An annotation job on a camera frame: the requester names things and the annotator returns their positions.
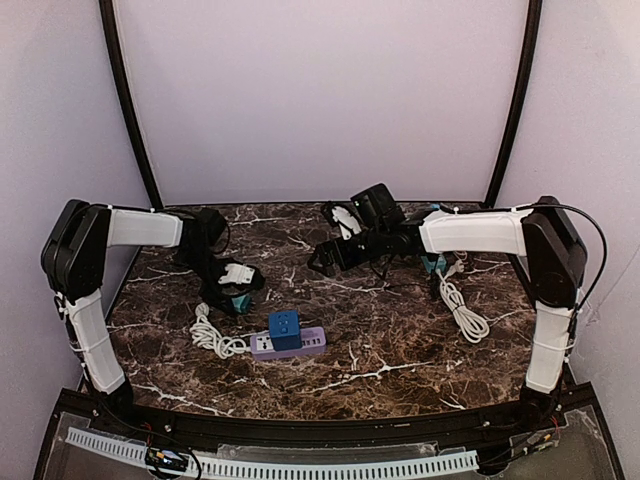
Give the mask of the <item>small teal plug adapter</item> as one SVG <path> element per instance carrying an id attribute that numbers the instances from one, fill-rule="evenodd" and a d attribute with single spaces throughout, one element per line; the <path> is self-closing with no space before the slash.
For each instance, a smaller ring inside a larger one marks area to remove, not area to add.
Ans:
<path id="1" fill-rule="evenodd" d="M 234 311 L 238 314 L 246 314 L 251 309 L 252 300 L 248 294 L 233 297 L 231 301 Z"/>

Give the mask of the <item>dark blue cube adapter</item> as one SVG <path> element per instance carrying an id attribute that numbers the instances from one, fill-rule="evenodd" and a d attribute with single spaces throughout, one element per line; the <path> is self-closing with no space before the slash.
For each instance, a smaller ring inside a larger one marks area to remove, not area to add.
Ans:
<path id="1" fill-rule="evenodd" d="M 295 310 L 271 313 L 268 317 L 269 337 L 275 351 L 302 347 L 299 315 Z"/>

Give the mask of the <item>purple power strip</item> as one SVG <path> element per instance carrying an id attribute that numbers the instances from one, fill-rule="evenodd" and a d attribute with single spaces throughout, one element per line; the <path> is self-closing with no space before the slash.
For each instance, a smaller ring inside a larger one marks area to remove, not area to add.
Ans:
<path id="1" fill-rule="evenodd" d="M 256 361 L 270 361 L 325 353 L 327 340 L 322 327 L 300 330 L 297 338 L 277 338 L 273 344 L 268 333 L 250 337 L 250 353 Z"/>

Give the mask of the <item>teal power strip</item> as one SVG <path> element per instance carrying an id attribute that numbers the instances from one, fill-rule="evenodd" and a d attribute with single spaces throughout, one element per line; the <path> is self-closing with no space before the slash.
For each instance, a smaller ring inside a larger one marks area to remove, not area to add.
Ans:
<path id="1" fill-rule="evenodd" d="M 429 275 L 435 274 L 436 272 L 445 274 L 447 271 L 447 260 L 442 254 L 423 255 L 421 256 L 421 261 Z"/>

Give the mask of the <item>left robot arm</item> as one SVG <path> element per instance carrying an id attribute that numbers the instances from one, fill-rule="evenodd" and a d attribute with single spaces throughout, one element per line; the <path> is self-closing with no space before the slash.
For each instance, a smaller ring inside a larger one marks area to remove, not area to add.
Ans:
<path id="1" fill-rule="evenodd" d="M 222 311 L 233 314 L 233 289 L 248 285 L 253 271 L 213 250 L 212 230 L 228 225 L 216 210 L 154 210 L 116 207 L 71 199 L 64 206 L 41 253 L 44 271 L 72 350 L 88 383 L 111 396 L 128 390 L 108 332 L 107 319 L 116 303 L 102 300 L 108 253 L 131 251 L 118 285 L 124 287 L 141 251 L 174 249 L 202 281 Z"/>

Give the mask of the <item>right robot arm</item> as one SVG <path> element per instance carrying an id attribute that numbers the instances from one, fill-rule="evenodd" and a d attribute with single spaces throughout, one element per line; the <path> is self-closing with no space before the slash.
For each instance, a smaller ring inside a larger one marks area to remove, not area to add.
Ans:
<path id="1" fill-rule="evenodd" d="M 447 304 L 471 343 L 488 335 L 488 321 L 467 309 L 451 277 L 480 281 L 492 268 L 510 275 L 535 313 L 521 396 L 547 398 L 560 389 L 578 317 L 595 289 L 584 283 L 587 248 L 570 219 L 578 215 L 595 225 L 586 212 L 542 196 L 503 208 L 433 203 L 407 214 L 379 183 L 347 204 L 324 203 L 321 213 L 340 233 L 314 248 L 311 270 L 330 277 L 367 264 L 384 281 L 393 260 L 420 259 L 432 295 Z"/>

